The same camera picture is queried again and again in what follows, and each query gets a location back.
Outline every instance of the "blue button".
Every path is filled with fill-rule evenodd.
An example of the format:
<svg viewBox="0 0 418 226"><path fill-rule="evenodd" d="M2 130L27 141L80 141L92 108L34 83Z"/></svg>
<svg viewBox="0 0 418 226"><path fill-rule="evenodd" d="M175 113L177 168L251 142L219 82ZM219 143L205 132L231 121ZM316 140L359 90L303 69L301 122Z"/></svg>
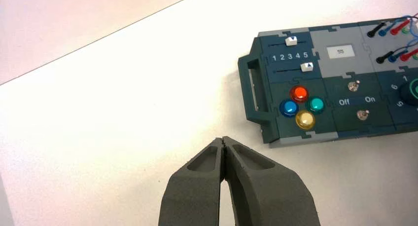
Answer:
<svg viewBox="0 0 418 226"><path fill-rule="evenodd" d="M296 113L299 110L299 106L293 101L293 100L284 100L281 104L280 104L280 112L281 114L283 114L284 116L287 117L292 117L294 115L296 115Z"/></svg>

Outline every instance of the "electronic control panel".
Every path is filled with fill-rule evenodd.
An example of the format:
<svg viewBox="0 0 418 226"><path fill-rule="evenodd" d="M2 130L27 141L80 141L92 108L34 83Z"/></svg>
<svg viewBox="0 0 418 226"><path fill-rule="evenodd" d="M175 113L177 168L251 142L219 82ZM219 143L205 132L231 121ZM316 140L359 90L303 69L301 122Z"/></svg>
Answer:
<svg viewBox="0 0 418 226"><path fill-rule="evenodd" d="M246 117L261 125L264 143L417 131L418 29L410 20L259 33L238 65Z"/></svg>

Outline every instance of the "yellow button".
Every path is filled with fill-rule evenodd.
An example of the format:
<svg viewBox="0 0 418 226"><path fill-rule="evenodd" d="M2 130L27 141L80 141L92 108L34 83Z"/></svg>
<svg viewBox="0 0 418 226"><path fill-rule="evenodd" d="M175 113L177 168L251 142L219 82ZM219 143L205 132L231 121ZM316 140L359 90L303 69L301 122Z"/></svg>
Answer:
<svg viewBox="0 0 418 226"><path fill-rule="evenodd" d="M315 125L315 116L306 110L301 110L296 114L296 124L304 130L312 129Z"/></svg>

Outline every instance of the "red button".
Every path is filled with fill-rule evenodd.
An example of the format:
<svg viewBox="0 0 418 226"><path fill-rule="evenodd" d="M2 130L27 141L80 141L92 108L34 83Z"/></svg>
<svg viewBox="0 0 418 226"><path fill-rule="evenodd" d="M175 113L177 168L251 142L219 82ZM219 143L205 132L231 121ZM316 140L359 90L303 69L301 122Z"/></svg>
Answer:
<svg viewBox="0 0 418 226"><path fill-rule="evenodd" d="M298 103L303 103L308 99L309 93L305 87L296 85L290 90L290 97Z"/></svg>

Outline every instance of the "white table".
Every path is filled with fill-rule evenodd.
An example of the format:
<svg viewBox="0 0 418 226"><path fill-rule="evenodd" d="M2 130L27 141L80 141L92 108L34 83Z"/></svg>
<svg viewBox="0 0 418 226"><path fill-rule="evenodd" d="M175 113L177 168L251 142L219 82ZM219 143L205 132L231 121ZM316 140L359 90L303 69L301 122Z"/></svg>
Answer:
<svg viewBox="0 0 418 226"><path fill-rule="evenodd" d="M418 133L270 149L237 71L259 31L397 17L416 1L185 0L0 86L15 225L157 225L170 175L223 135L295 170L323 226L417 225ZM220 225L233 222L223 182Z"/></svg>

